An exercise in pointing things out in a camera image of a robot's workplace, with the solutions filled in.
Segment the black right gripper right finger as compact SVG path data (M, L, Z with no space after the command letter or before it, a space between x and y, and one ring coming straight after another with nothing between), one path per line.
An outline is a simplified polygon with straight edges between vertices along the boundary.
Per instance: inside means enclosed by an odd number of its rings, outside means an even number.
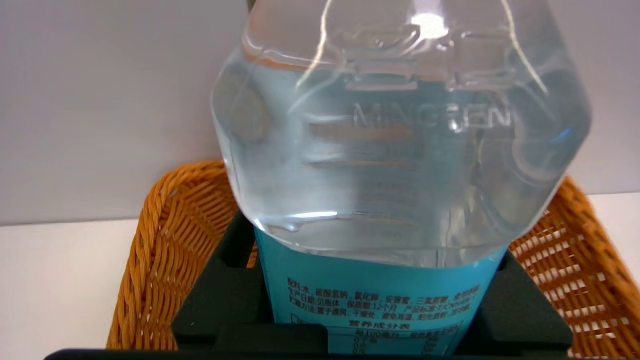
M510 253L457 347L458 354L567 354L573 333Z

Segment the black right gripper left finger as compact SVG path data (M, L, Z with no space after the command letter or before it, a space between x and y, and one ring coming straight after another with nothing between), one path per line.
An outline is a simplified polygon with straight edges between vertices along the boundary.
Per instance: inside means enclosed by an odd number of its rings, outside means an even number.
M183 353L327 353L320 325L279 325L258 261L249 268L256 236L238 212L173 321Z

